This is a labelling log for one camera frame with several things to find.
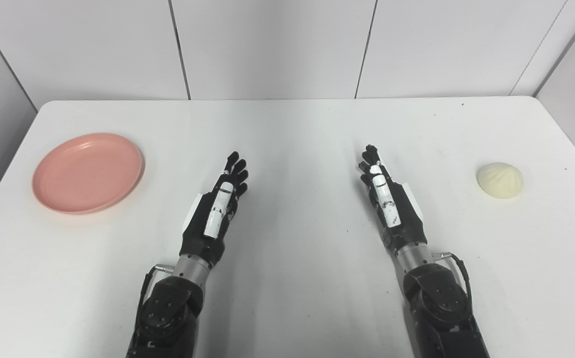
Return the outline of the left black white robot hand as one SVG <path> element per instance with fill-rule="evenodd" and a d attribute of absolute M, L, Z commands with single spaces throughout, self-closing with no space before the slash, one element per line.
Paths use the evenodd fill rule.
<path fill-rule="evenodd" d="M 212 190 L 195 199 L 183 230 L 181 258 L 200 258 L 210 269 L 221 260 L 224 237 L 237 213 L 238 201 L 248 189 L 246 167 L 246 160 L 233 151 Z"/>

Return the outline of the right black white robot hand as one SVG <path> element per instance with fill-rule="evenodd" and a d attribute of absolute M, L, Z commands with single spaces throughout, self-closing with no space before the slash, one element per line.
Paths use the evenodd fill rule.
<path fill-rule="evenodd" d="M 427 243 L 423 222 L 414 209 L 404 186 L 392 180 L 378 149 L 367 145 L 358 164 L 361 181 L 384 229 L 383 243 L 390 252 L 405 246 Z"/>

